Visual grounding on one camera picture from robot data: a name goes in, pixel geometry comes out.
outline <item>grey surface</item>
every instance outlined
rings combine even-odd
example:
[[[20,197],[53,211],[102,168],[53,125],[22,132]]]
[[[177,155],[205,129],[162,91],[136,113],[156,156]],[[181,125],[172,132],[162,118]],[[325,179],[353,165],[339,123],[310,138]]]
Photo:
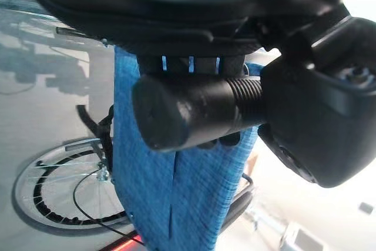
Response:
[[[95,120],[113,99],[113,49],[54,33],[57,22],[0,10],[0,250],[99,250],[112,232],[63,237],[20,220],[11,202],[17,175],[32,158],[90,134],[76,104]]]

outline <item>screw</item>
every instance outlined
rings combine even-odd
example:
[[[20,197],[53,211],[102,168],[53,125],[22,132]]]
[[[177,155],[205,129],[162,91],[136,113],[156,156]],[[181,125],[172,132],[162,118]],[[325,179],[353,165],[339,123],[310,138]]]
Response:
[[[373,82],[374,75],[371,74],[368,68],[356,66],[348,70],[346,74],[346,80],[356,85],[368,85],[369,83]]]

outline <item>spoke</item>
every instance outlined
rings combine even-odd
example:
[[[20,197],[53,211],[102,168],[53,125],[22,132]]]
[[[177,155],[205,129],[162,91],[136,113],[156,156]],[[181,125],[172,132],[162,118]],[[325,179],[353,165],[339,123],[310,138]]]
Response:
[[[80,173],[78,175],[70,175],[70,176],[29,176],[28,179],[54,179],[54,178],[65,178],[65,177],[71,177],[71,176],[87,176],[88,173]]]
[[[98,202],[99,202],[99,218],[102,218],[102,207],[101,207],[101,202],[100,202],[100,187],[101,187],[101,182],[98,182]]]
[[[103,190],[105,191],[105,193],[106,193],[106,195],[107,195],[107,198],[110,199],[111,205],[112,205],[113,208],[115,209],[115,212],[117,212],[117,211],[118,211],[118,208],[117,208],[116,205],[114,204],[112,197],[110,197],[110,195],[108,194],[107,189],[106,189],[106,188],[103,188]]]
[[[58,182],[58,181],[60,181],[60,180],[62,180],[62,179],[75,178],[75,177],[77,177],[77,176],[82,176],[82,175],[67,176],[67,177],[65,177],[65,178],[55,179],[55,180],[52,180],[52,181],[50,181],[50,182],[42,182],[42,183],[39,183],[39,184],[37,184],[37,185],[45,185],[45,184],[47,184],[47,183]]]
[[[87,162],[73,162],[73,163],[65,163],[65,164],[60,164],[60,165],[42,165],[42,166],[38,166],[38,167],[33,167],[34,169],[43,169],[43,168],[48,168],[48,167],[61,167],[61,166],[76,166],[76,165],[80,165],[80,164],[93,164],[93,163],[96,163],[98,164],[97,161],[87,161]]]

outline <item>black plastic mount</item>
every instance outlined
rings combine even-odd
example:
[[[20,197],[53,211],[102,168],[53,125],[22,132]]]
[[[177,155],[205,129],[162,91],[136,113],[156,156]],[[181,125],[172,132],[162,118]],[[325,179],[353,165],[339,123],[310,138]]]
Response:
[[[259,27],[260,42],[282,53],[262,70],[261,84],[142,76],[132,99],[145,142],[179,150],[263,124],[259,135],[288,168],[323,187],[343,183],[376,150],[376,24],[340,5],[311,21],[264,19]]]
[[[282,56],[261,72],[267,124],[258,133],[310,182],[337,186],[374,159],[374,42],[376,24],[339,6],[282,36]]]

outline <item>white wall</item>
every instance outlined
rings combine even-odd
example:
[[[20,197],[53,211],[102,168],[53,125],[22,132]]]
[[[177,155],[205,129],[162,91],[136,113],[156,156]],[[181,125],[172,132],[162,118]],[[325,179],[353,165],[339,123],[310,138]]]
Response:
[[[343,185],[324,189],[287,169],[262,141],[256,150],[252,178],[271,213],[305,226],[335,250],[376,250],[376,214],[358,210],[361,202],[376,205],[376,161]]]

